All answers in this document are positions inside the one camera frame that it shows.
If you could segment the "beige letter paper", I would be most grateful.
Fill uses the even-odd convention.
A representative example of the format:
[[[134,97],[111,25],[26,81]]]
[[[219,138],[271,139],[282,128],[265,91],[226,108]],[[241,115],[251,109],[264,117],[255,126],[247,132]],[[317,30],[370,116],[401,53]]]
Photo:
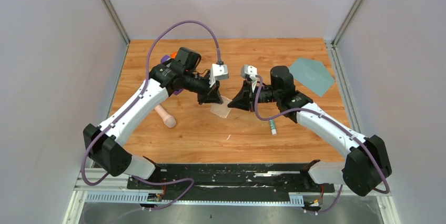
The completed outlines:
[[[229,113],[231,112],[231,108],[228,107],[228,104],[232,101],[231,99],[222,96],[222,104],[216,104],[213,103],[211,104],[211,108],[210,108],[210,112],[223,118],[226,119],[229,115]]]

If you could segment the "white green glue stick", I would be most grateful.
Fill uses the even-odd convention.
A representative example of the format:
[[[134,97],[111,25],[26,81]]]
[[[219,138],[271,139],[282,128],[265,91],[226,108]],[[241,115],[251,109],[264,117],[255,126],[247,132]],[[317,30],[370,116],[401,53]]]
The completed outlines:
[[[276,136],[277,135],[277,129],[276,129],[275,121],[273,119],[269,120],[269,126],[270,126],[270,130],[271,130],[271,134],[273,136]]]

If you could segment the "grey-green envelope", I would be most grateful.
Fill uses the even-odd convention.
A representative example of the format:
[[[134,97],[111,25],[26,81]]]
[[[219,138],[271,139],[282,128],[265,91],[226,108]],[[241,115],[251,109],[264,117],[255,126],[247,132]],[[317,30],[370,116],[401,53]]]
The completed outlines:
[[[322,97],[335,83],[335,79],[321,61],[298,58],[289,67],[294,79]]]

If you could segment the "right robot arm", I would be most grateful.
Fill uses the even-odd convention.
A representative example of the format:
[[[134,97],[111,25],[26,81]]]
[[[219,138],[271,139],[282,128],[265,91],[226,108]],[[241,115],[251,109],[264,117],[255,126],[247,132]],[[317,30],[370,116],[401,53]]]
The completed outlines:
[[[327,114],[296,89],[287,66],[270,70],[269,85],[264,84],[252,65],[243,65],[240,75],[242,87],[228,104],[229,108],[253,112],[262,121],[286,117],[311,130],[343,157],[343,162],[312,161],[300,177],[303,189],[314,191],[321,184],[334,184],[347,186],[362,197],[372,191],[390,193],[387,179],[392,168],[382,138],[367,137]]]

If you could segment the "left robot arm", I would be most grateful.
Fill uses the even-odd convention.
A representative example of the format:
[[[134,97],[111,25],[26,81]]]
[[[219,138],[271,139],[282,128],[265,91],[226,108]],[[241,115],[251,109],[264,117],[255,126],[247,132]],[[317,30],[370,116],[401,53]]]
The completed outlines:
[[[219,82],[228,78],[227,65],[212,64],[209,72],[201,76],[196,72],[200,61],[197,52],[181,47],[173,57],[154,66],[149,79],[143,81],[117,112],[98,126],[88,124],[84,128],[88,158],[111,176],[136,176],[147,188],[157,188],[161,174],[155,171],[155,163],[129,153],[123,146],[146,116],[175,92],[183,89],[196,93],[199,104],[223,103]]]

